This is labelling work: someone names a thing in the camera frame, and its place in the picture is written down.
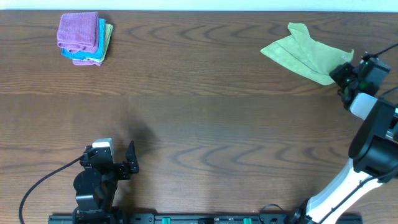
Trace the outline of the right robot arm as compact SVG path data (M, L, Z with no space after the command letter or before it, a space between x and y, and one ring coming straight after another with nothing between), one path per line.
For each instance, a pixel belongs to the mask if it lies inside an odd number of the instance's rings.
M336 223L362 196L397 178L397 105L376 95L390 70L376 54L365 54L357 67L344 63L330 72L345 109L363 123L341 172L286 223Z

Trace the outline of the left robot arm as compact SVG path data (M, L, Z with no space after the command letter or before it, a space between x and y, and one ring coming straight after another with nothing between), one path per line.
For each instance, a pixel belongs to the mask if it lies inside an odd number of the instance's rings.
M84 168L74 180L75 200L78 207L72 215L73 223L129 223L122 209L113 206L120 180L129 180L139 172L134 142L126 151L126 160L113 161L111 138L97 139L86 146L80 159Z

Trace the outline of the green microfiber cloth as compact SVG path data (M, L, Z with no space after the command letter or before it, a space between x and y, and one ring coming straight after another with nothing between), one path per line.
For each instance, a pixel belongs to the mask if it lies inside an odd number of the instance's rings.
M261 49L261 53L286 69L321 85L334 83L329 76L336 67L353 59L354 52L313 40L302 23L289 23L290 35Z

